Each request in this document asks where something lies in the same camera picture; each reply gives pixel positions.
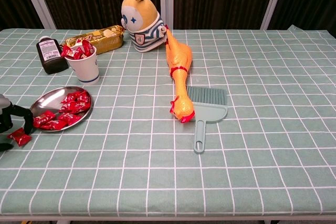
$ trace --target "bottle label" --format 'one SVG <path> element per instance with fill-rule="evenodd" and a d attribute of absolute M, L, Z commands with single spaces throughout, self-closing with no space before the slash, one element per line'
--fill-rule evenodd
<path fill-rule="evenodd" d="M 56 43 L 53 40 L 40 42 L 40 48 L 44 61 L 61 57 L 58 48 L 56 46 Z"/>

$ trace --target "plush toy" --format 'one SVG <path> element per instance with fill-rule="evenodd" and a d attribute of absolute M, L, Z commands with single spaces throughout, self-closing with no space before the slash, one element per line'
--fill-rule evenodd
<path fill-rule="evenodd" d="M 166 57 L 169 66 L 170 76 L 175 81 L 176 97 L 171 102 L 170 113 L 181 123 L 190 121 L 194 115 L 193 102 L 187 94 L 185 81 L 193 59 L 192 51 L 189 46 L 179 43 L 167 29 Z"/>
<path fill-rule="evenodd" d="M 121 15 L 137 51 L 147 52 L 165 42 L 166 28 L 152 1 L 124 0 Z"/>

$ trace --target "silver plate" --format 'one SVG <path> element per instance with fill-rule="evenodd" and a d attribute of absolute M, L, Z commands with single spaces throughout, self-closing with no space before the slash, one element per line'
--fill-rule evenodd
<path fill-rule="evenodd" d="M 59 88 L 59 89 L 54 89 L 51 90 L 50 92 L 42 95 L 41 97 L 39 97 L 37 99 L 36 102 L 34 102 L 34 104 L 30 107 L 30 110 L 33 113 L 33 116 L 39 116 L 42 113 L 46 112 L 47 110 L 55 113 L 56 115 L 59 115 L 59 109 L 62 107 L 62 103 L 61 101 L 63 101 L 63 99 L 67 96 L 67 94 L 69 93 L 74 93 L 76 91 L 85 91 L 85 89 L 80 88 L 80 87 L 76 87 L 76 86 L 70 86 L 70 87 L 63 87 L 63 88 Z M 86 112 L 81 112 L 78 115 L 81 116 L 81 119 L 79 121 L 77 121 L 76 123 L 66 126 L 61 130 L 43 130 L 43 129 L 39 129 L 41 131 L 46 131 L 46 132 L 56 132 L 56 131 L 63 131 L 66 130 L 70 127 L 75 126 L 76 124 L 78 124 L 80 121 L 82 121 L 85 117 L 87 117 L 88 114 L 90 114 L 90 112 L 92 111 L 93 108 L 93 98 L 90 95 L 90 93 L 88 92 L 89 97 L 90 97 L 90 102 L 91 102 L 91 106 L 90 109 Z"/>

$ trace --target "teal dustpan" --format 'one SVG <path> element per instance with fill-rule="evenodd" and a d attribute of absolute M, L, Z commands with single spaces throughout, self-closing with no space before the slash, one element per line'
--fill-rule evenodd
<path fill-rule="evenodd" d="M 205 149 L 206 123 L 217 123 L 227 114 L 226 91 L 188 86 L 187 92 L 195 110 L 194 152 L 201 154 Z"/>

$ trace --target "bread loaf package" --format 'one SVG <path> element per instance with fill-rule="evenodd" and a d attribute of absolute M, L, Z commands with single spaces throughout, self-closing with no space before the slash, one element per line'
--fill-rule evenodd
<path fill-rule="evenodd" d="M 123 42 L 124 29 L 122 26 L 110 26 L 101 30 L 81 34 L 76 37 L 68 38 L 63 45 L 73 47 L 81 45 L 83 40 L 89 41 L 97 48 L 97 54 L 111 51 L 121 47 Z"/>

